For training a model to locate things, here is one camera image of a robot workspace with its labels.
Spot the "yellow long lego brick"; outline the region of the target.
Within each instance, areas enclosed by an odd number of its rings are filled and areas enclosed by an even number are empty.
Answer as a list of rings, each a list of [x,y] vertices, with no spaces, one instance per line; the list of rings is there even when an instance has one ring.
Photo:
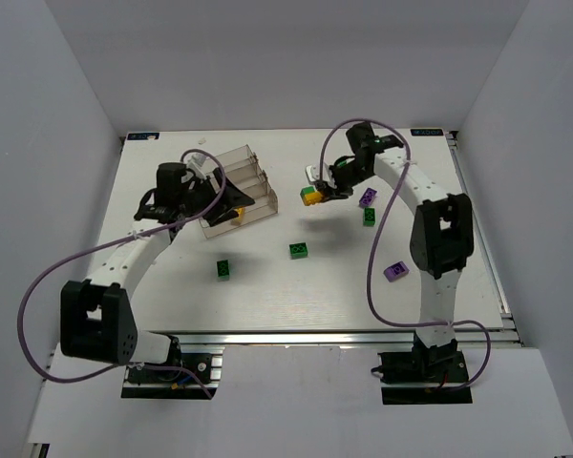
[[[315,205],[321,203],[324,200],[323,194],[319,191],[303,193],[301,198],[305,206]]]

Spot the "yellow patterned lego brick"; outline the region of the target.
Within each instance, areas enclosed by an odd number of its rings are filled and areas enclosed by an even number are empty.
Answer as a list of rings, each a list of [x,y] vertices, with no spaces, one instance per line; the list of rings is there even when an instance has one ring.
[[[240,225],[243,223],[243,221],[244,221],[245,208],[244,208],[244,207],[237,208],[237,209],[236,209],[236,213],[237,213],[237,216],[236,216],[235,218],[233,218],[233,219],[230,221],[230,223],[231,223],[232,225],[235,225],[235,226],[240,226]]]

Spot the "purple lego brick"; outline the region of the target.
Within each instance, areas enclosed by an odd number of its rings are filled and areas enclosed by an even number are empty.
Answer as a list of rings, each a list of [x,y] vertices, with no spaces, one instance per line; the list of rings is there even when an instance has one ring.
[[[372,205],[377,195],[377,191],[373,188],[367,188],[359,199],[359,206],[361,208],[368,208]]]
[[[390,266],[388,266],[384,271],[383,274],[387,281],[395,282],[400,280],[401,278],[407,276],[410,270],[408,266],[403,262],[399,261]]]

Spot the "green small lego brick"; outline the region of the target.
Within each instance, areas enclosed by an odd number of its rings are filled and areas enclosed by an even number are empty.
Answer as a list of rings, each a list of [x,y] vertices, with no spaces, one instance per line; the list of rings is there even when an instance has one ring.
[[[301,191],[300,191],[300,197],[303,198],[304,196],[308,195],[308,194],[313,194],[315,193],[316,190],[313,186],[308,186],[308,187],[304,187]]]

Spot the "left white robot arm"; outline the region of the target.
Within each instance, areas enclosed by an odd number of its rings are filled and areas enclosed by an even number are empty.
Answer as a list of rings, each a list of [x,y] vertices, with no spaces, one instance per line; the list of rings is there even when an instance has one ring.
[[[60,295],[60,346],[64,355],[108,364],[175,361],[167,335],[138,328],[130,300],[157,257],[187,221],[215,226],[234,219],[254,199],[221,168],[205,175],[193,163],[162,163],[125,240],[83,281],[68,281]]]

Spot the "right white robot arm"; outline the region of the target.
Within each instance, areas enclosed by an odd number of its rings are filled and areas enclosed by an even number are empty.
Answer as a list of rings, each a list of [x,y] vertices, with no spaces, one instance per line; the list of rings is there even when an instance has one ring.
[[[383,318],[375,305],[369,309],[381,323],[414,332],[414,342],[428,350],[456,346],[456,287],[474,252],[473,207],[464,194],[452,194],[427,177],[414,163],[408,140],[395,128],[377,135],[373,120],[352,118],[342,122],[350,156],[328,165],[306,169],[310,195],[306,205],[349,198],[355,186],[378,177],[393,190],[387,205],[401,199],[411,211],[410,256],[420,275],[419,319],[397,323]]]

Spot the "clear tiered plastic organizer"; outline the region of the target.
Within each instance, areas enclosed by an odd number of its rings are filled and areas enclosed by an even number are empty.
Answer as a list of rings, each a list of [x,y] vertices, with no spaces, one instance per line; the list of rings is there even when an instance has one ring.
[[[278,198],[257,155],[248,145],[220,154],[217,160],[223,166],[227,178],[222,201],[230,206],[231,212],[218,222],[210,222],[209,214],[200,220],[202,232],[207,239],[278,213]]]

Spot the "blue label sticker right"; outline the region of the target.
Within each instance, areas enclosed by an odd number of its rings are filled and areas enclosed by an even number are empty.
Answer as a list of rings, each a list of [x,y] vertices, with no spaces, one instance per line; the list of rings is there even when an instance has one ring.
[[[410,133],[412,136],[444,136],[440,128],[412,128]]]

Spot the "blue label sticker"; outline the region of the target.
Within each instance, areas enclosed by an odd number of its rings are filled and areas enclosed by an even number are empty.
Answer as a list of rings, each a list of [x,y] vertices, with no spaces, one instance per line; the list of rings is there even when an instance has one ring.
[[[410,133],[412,136],[444,136],[440,128],[412,128]]]
[[[157,132],[129,133],[126,136],[127,141],[148,141],[148,140],[157,140],[158,138],[159,138],[159,133]]]

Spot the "blue label sticker left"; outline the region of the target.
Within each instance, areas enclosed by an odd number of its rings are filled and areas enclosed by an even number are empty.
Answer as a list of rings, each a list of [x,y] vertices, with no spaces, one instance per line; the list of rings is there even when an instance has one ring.
[[[157,132],[129,133],[126,136],[127,141],[148,141],[148,140],[157,140],[158,138],[159,138],[159,133]]]

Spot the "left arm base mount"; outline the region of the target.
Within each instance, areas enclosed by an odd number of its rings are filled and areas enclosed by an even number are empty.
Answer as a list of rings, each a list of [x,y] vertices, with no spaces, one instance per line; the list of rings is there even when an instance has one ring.
[[[126,369],[120,396],[138,400],[210,401],[219,387],[223,351],[207,345],[184,344],[171,336],[163,364],[136,364]]]

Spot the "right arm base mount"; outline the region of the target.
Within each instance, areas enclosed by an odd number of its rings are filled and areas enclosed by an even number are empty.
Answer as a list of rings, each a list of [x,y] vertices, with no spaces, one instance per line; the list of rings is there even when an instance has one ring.
[[[380,380],[384,406],[455,406],[473,402],[469,386],[456,389],[469,381],[461,351],[451,363],[426,375],[414,367],[410,352],[383,352],[378,357],[379,365],[371,369],[371,375]]]

